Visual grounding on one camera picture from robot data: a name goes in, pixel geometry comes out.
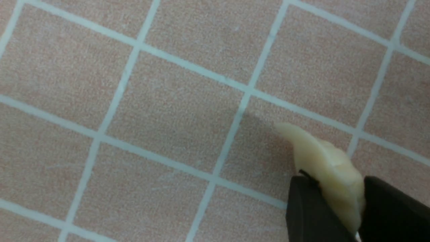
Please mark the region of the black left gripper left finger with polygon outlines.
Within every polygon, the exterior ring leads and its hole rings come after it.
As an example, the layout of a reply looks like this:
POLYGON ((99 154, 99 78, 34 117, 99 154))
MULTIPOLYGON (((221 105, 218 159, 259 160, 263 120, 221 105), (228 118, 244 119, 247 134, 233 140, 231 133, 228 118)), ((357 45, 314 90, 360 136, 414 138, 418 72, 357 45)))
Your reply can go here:
POLYGON ((356 242, 304 170, 291 178, 286 207, 289 242, 356 242))

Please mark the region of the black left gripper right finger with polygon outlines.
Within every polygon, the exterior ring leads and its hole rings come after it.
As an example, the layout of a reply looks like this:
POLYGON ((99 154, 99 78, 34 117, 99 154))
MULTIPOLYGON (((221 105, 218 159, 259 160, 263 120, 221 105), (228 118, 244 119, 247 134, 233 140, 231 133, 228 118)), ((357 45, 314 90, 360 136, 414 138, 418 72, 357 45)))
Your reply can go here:
POLYGON ((375 176, 364 178, 363 242, 428 242, 430 209, 375 176))

